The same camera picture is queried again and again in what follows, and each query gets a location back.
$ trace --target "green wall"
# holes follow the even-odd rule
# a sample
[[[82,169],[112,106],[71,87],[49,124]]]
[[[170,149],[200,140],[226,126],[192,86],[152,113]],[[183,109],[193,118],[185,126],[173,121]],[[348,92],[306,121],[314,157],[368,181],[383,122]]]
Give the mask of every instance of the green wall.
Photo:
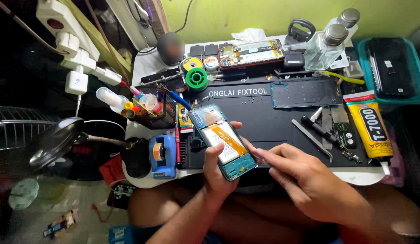
[[[189,0],[161,0],[169,28],[184,24]],[[407,36],[420,26],[420,0],[193,0],[187,24],[179,32],[185,43],[232,40],[231,33],[264,29],[266,36],[287,33],[295,18],[321,31],[330,19],[354,7],[361,13],[354,38]]]

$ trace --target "green solder spool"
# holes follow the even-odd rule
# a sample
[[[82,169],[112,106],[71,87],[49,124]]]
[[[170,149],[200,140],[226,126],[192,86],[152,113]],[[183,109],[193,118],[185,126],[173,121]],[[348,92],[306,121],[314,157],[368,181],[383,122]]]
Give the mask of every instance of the green solder spool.
[[[194,92],[205,90],[209,84],[207,73],[202,68],[193,68],[189,70],[185,76],[185,82]]]

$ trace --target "black mesh pen holder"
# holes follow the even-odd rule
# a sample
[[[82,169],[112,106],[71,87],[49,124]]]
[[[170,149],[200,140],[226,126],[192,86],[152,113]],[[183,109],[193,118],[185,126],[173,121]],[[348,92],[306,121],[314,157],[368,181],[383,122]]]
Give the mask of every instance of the black mesh pen holder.
[[[135,86],[135,88],[141,91],[143,94],[154,94],[155,96],[157,96],[157,88],[155,87]],[[133,95],[132,97],[138,101],[136,95]],[[131,99],[134,105],[140,107],[140,105],[136,103],[135,100]],[[153,115],[137,116],[136,122],[151,130],[174,128],[176,121],[175,105],[176,103],[171,98],[171,96],[167,96],[166,93],[164,93],[163,115],[158,117],[154,117]]]

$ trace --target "metal cap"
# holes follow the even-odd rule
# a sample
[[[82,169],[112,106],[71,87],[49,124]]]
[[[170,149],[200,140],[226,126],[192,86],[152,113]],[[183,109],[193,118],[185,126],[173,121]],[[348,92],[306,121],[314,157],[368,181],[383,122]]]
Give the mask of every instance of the metal cap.
[[[338,16],[337,23],[344,25],[346,28],[352,28],[360,18],[361,14],[357,9],[348,8]]]
[[[327,46],[339,46],[348,36],[348,30],[342,24],[329,25],[322,36]]]

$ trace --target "pliers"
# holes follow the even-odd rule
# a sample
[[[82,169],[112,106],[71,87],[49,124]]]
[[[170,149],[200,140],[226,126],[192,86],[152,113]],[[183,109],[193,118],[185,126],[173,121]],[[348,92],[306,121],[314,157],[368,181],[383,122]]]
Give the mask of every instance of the pliers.
[[[175,94],[175,92],[170,91],[168,88],[166,88],[165,84],[158,84],[156,83],[157,87],[159,89],[162,89],[166,92],[168,92],[168,94],[172,97],[172,99],[176,102],[176,103],[180,103],[181,105],[183,105],[183,107],[185,107],[188,111],[190,111],[192,108],[189,105],[189,103],[187,103],[183,98],[181,98],[179,95]]]

